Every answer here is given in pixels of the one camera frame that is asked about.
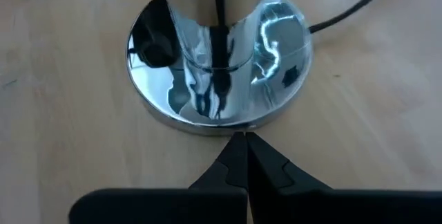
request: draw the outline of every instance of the black cable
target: black cable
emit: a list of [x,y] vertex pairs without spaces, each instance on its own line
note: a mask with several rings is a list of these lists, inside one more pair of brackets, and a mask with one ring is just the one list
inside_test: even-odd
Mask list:
[[318,32],[320,30],[323,30],[325,28],[328,28],[334,24],[337,24],[338,22],[348,18],[350,15],[354,14],[355,12],[357,12],[358,10],[360,10],[362,7],[366,6],[369,2],[371,2],[372,0],[360,0],[358,3],[356,3],[354,6],[352,6],[350,9],[344,11],[343,13],[341,13],[340,15],[324,21],[322,23],[319,24],[315,24],[313,26],[310,26],[309,30],[310,33],[313,34],[315,32]]

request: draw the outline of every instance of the chrome lamp base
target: chrome lamp base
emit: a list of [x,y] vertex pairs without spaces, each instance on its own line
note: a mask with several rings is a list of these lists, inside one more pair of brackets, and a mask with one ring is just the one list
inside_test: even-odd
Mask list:
[[166,0],[152,0],[128,38],[126,65],[133,85],[155,118],[201,135],[250,131],[274,119],[294,99],[313,57],[304,16],[289,0],[263,0],[255,53],[250,60],[247,111],[211,119],[191,104],[185,66]]

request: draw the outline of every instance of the black object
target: black object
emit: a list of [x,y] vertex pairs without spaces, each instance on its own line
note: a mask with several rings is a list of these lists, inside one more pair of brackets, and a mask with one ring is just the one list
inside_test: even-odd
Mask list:
[[152,0],[135,22],[131,33],[133,48],[128,53],[137,54],[151,68],[173,65],[180,56],[180,44],[166,0]]
[[335,190],[254,133],[236,133],[189,189],[106,189],[77,201],[70,224],[442,223],[442,192]]
[[310,26],[310,32],[313,34],[315,32],[321,31],[325,28],[328,28],[330,26],[333,26],[334,24],[339,23],[340,21],[350,17],[352,14],[360,10],[362,7],[366,6],[369,2],[373,0],[360,0],[358,3],[356,3],[354,6],[352,6],[350,9],[344,11],[343,13],[337,15],[336,17],[324,21],[319,24],[315,24],[313,26]]
[[[217,117],[220,118],[220,113],[227,105],[227,95],[231,90],[231,76],[227,70],[231,58],[231,51],[227,47],[229,27],[226,25],[226,7],[225,0],[215,0],[216,13],[218,16],[218,25],[209,28],[211,36],[211,50],[212,50],[212,67],[213,74],[211,83],[213,90],[220,99],[220,104],[217,109]],[[232,41],[231,50],[233,50],[234,42]]]

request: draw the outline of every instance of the wood grain surface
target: wood grain surface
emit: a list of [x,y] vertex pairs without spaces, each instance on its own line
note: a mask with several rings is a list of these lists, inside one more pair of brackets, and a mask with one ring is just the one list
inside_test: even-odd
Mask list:
[[[160,124],[126,73],[149,0],[0,0],[0,223],[67,223],[103,187],[187,187],[227,138]],[[293,0],[310,23],[357,0]],[[442,0],[375,0],[315,36],[300,97],[258,133],[336,188],[442,189]]]

